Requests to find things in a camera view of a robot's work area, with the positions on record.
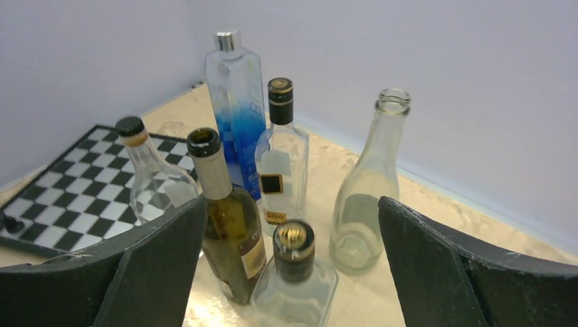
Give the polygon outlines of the clear round short bottle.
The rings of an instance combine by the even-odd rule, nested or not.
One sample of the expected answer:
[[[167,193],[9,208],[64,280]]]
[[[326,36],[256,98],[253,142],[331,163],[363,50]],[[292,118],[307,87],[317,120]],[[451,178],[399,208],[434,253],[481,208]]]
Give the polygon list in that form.
[[[134,167],[130,206],[141,224],[199,197],[189,173],[161,157],[141,118],[125,116],[115,130]]]

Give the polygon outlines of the clear square black-label bottle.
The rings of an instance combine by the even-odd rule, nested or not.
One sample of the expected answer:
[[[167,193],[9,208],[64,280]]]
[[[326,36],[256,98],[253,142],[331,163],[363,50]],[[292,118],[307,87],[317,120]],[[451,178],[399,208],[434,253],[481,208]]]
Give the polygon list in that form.
[[[268,82],[271,125],[258,140],[255,152],[264,231],[289,219],[305,219],[309,134],[294,126],[293,83],[284,77]]]

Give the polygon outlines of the clear bottle black cap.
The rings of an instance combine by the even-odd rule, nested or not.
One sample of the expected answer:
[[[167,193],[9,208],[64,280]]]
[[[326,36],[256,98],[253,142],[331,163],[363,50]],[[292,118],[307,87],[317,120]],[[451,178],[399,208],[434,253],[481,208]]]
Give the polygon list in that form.
[[[316,235],[301,220],[277,226],[273,257],[251,296],[252,326],[326,326],[339,277],[316,257]]]

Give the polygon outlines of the dark green wine bottle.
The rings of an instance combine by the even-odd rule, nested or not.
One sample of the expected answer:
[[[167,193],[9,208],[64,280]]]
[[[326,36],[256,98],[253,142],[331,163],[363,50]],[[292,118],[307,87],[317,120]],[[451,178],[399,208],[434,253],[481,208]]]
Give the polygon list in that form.
[[[193,130],[186,145],[207,200],[204,255],[228,300],[248,305],[267,265],[258,206],[246,189],[230,180],[214,129]]]

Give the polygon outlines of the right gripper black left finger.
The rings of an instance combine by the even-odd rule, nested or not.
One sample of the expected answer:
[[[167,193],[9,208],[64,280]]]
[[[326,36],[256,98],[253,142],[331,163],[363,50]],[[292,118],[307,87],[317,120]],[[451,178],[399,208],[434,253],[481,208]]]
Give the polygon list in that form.
[[[1,269],[2,326],[181,326],[207,224],[199,197],[95,245]]]

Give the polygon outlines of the clear wine bottle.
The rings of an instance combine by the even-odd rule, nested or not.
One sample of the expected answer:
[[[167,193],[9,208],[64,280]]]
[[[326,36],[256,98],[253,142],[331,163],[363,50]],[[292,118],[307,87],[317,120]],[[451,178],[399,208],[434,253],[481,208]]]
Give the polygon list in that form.
[[[329,255],[343,273],[367,272],[384,251],[378,202],[382,196],[399,199],[397,153],[410,101],[400,88],[380,92],[365,147],[337,193]]]

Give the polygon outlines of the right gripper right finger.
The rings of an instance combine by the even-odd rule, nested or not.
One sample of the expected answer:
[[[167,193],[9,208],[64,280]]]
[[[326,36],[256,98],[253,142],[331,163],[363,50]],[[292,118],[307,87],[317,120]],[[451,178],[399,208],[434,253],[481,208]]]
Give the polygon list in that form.
[[[577,267],[492,245],[389,197],[378,203],[407,326],[576,326]]]

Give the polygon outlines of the blue square glass bottle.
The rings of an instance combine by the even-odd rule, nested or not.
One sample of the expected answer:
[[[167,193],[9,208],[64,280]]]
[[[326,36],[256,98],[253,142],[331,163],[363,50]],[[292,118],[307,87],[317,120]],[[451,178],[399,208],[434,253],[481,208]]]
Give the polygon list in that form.
[[[254,155],[266,129],[261,59],[243,47],[236,26],[220,27],[213,37],[216,49],[206,53],[204,70],[230,179],[258,201]]]

